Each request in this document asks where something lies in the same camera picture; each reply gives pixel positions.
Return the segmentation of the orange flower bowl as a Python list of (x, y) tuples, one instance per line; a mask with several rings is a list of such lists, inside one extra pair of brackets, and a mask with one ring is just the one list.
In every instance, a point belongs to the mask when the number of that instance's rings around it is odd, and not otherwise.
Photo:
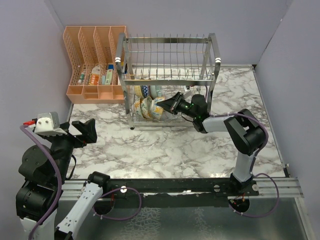
[(141, 109), (141, 102), (142, 102), (142, 99), (137, 98), (132, 106), (133, 113), (138, 117), (143, 117), (142, 109)]
[(145, 119), (152, 118), (152, 114), (150, 112), (151, 104), (152, 104), (152, 98), (150, 96), (140, 99), (140, 110), (141, 110), (142, 117)]

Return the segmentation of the red patterned bowl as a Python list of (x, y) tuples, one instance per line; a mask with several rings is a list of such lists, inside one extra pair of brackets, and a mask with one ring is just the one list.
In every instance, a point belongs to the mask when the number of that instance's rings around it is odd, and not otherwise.
[(147, 98), (150, 95), (150, 88), (148, 85), (141, 85), (140, 89), (144, 98)]

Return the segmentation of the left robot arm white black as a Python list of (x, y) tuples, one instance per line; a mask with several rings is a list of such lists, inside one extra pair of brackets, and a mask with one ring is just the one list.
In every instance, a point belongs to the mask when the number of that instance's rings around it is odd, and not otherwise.
[[(80, 133), (73, 135), (70, 125)], [(84, 190), (66, 217), (55, 225), (62, 186), (68, 180), (74, 149), (97, 142), (96, 121), (60, 124), (49, 115), (24, 122), (20, 129), (34, 142), (21, 160), (18, 172), (25, 182), (15, 197), (16, 214), (30, 240), (74, 240), (85, 218), (101, 197), (111, 190), (110, 176), (91, 173)]]

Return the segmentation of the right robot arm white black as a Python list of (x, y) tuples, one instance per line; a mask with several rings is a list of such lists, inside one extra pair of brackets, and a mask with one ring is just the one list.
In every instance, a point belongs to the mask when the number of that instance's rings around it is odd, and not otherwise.
[(202, 94), (195, 94), (187, 102), (181, 92), (156, 104), (164, 111), (177, 115), (184, 114), (192, 119), (197, 132), (207, 134), (227, 132), (237, 149), (236, 164), (230, 174), (230, 191), (240, 196), (247, 191), (253, 180), (253, 166), (257, 155), (268, 142), (269, 134), (247, 108), (235, 113), (211, 115), (209, 103)]

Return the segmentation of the yellow dotted white bowl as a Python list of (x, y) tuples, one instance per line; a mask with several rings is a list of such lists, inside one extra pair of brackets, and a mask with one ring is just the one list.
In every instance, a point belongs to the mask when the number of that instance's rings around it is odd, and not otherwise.
[(141, 86), (140, 85), (135, 85), (134, 86), (134, 92), (135, 95), (139, 98), (143, 97), (142, 91), (141, 91)]

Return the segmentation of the blue orange floral bowl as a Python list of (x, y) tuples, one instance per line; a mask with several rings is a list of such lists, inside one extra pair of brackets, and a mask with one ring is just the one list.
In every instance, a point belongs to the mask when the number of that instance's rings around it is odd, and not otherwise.
[(164, 96), (156, 97), (151, 101), (151, 106), (149, 108), (150, 116), (155, 120), (160, 120), (163, 114), (164, 109), (157, 105), (158, 102), (162, 102), (165, 100)]

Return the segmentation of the teal ribbed bowl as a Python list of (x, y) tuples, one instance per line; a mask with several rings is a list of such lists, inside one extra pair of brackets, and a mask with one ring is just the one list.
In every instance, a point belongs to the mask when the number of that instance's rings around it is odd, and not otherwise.
[(150, 85), (149, 90), (152, 99), (162, 96), (160, 85)]

